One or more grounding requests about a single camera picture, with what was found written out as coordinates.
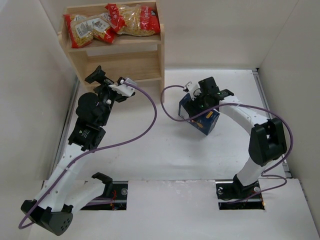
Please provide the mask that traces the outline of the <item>blue Barilla pasta box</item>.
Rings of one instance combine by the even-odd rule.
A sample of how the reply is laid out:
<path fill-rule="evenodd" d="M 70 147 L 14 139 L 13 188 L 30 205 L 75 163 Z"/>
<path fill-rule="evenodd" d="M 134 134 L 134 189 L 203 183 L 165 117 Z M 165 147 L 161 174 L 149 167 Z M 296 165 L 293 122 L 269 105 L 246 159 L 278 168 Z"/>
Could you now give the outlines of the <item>blue Barilla pasta box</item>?
<path fill-rule="evenodd" d="M 185 120 L 203 112 L 204 109 L 198 109 L 195 102 L 195 100 L 191 99 L 190 94 L 187 93 L 179 102 L 179 117 Z M 211 110 L 210 112 L 202 114 L 193 120 L 188 120 L 187 122 L 207 136 L 216 126 L 219 116 L 220 114 L 216 110 Z"/>

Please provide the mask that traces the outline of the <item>red pasta bag label side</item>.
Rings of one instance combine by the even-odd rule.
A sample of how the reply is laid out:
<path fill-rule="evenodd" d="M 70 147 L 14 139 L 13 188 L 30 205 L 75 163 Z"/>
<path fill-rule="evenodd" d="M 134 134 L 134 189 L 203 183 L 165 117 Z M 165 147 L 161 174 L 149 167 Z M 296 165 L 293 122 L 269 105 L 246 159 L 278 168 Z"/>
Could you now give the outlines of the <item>red pasta bag label side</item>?
<path fill-rule="evenodd" d="M 86 16 L 81 14 L 63 15 L 71 47 L 83 48 L 93 42 L 93 39 L 112 44 L 117 34 L 109 24 L 109 14 L 104 12 L 98 15 Z"/>

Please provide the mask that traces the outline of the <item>red pasta bag front side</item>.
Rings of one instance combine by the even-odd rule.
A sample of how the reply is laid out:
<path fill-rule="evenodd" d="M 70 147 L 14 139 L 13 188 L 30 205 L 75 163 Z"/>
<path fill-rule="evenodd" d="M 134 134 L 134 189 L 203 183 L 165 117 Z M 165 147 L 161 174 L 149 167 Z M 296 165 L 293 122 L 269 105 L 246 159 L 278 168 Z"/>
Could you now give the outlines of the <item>red pasta bag front side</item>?
<path fill-rule="evenodd" d="M 150 6 L 108 3 L 105 8 L 110 26 L 119 35 L 148 37 L 161 32 L 157 12 Z"/>

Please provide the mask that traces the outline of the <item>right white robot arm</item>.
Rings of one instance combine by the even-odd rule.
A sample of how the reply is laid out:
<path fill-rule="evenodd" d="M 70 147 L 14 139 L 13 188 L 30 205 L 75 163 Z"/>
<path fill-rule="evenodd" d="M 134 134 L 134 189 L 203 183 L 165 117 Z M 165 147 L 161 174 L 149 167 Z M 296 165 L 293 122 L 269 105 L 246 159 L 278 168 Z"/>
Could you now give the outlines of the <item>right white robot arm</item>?
<path fill-rule="evenodd" d="M 186 95 L 179 102 L 178 114 L 208 134 L 219 115 L 231 118 L 249 135 L 248 160 L 232 182 L 220 185 L 217 195 L 223 200 L 239 200 L 254 195 L 259 177 L 268 165 L 287 152 L 283 121 L 258 113 L 258 108 L 243 104 L 229 89 L 220 89 L 213 77 L 183 87 Z"/>

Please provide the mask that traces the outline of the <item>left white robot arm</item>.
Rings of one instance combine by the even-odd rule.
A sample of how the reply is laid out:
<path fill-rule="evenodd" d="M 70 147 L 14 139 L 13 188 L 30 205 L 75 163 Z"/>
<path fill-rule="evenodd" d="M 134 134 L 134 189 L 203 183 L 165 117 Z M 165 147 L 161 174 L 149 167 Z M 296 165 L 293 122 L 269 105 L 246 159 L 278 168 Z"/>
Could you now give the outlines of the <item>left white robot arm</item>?
<path fill-rule="evenodd" d="M 117 82 L 106 77 L 98 66 L 85 78 L 89 84 L 99 85 L 92 92 L 81 95 L 75 113 L 77 120 L 68 138 L 65 152 L 40 193 L 32 200 L 25 200 L 21 210 L 33 224 L 62 235 L 69 228 L 73 215 L 97 197 L 116 196 L 113 192 L 113 179 L 97 172 L 83 189 L 70 195 L 85 159 L 77 157 L 96 150 L 105 136 L 107 124 L 115 102 L 121 103 L 135 95 L 137 83 L 130 78 L 120 77 Z"/>

